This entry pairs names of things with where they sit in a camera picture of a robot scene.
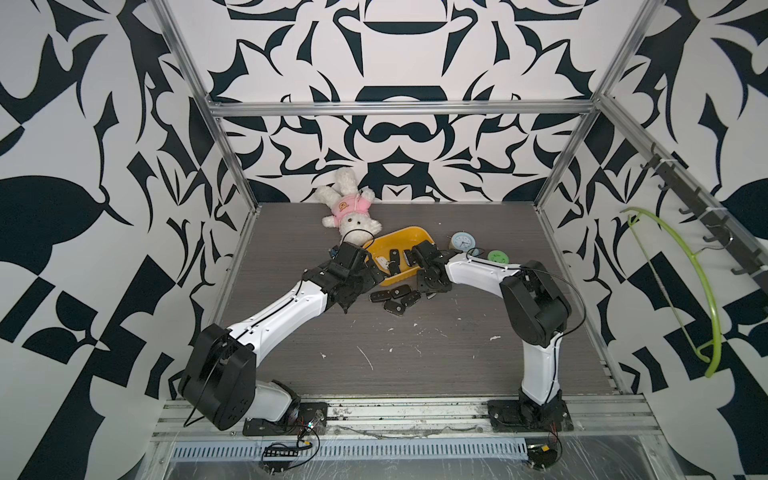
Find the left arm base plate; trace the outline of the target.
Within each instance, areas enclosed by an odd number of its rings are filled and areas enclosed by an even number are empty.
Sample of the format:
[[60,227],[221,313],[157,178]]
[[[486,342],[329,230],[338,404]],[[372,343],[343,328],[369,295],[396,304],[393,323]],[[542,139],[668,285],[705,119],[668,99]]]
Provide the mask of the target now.
[[246,437],[298,435],[308,426],[315,433],[323,434],[327,428],[328,409],[327,402],[300,400],[276,422],[247,418],[242,433]]

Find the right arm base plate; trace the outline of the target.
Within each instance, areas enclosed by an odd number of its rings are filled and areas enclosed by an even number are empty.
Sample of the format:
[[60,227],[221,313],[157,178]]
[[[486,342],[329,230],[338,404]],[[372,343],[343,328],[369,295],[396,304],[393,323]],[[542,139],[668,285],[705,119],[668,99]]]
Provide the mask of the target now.
[[562,392],[543,405],[524,393],[516,400],[489,400],[488,417],[495,432],[569,432],[574,430]]

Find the black car key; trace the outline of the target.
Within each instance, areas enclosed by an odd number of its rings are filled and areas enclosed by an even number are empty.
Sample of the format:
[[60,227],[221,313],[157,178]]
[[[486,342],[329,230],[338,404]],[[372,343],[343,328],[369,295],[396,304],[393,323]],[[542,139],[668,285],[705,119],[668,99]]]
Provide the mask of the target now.
[[369,295],[369,299],[372,303],[383,303],[392,299],[392,294],[389,290],[380,290],[372,292]]
[[406,307],[399,301],[388,300],[384,303],[384,310],[392,315],[403,316]]
[[403,305],[405,308],[410,308],[410,307],[412,307],[413,305],[415,305],[415,304],[416,304],[416,303],[417,303],[417,302],[418,302],[418,301],[419,301],[421,298],[422,298],[422,295],[421,295],[421,293],[420,293],[420,292],[418,292],[418,291],[412,291],[412,292],[410,292],[408,295],[406,295],[406,296],[402,297],[402,298],[400,299],[400,303],[401,303],[401,304],[402,304],[402,305]]
[[392,299],[400,299],[400,298],[406,297],[411,292],[412,292],[412,289],[409,285],[396,286],[395,288],[389,291]]
[[391,249],[389,251],[389,260],[387,264],[387,269],[390,276],[396,276],[401,273],[400,261],[400,251],[398,249]]

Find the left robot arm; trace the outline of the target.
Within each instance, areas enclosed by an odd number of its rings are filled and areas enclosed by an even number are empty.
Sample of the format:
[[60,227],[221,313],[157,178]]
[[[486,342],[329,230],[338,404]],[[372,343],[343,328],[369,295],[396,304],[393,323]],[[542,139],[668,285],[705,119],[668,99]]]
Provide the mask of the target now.
[[367,250],[344,242],[336,255],[303,273],[281,298],[251,317],[212,324],[194,343],[179,392],[219,430],[242,419],[291,424],[300,397],[278,381],[257,379],[261,362],[308,321],[338,305],[344,311],[385,278]]

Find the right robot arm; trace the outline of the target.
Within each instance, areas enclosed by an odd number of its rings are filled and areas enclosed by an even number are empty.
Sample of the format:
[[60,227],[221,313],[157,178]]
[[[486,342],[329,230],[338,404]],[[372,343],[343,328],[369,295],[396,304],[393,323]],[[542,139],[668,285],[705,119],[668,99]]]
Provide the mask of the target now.
[[465,285],[503,300],[512,329],[523,342],[520,415],[533,423],[560,410],[560,343],[572,307],[543,264],[502,264],[467,252],[440,250],[429,241],[413,247],[411,257],[430,291]]

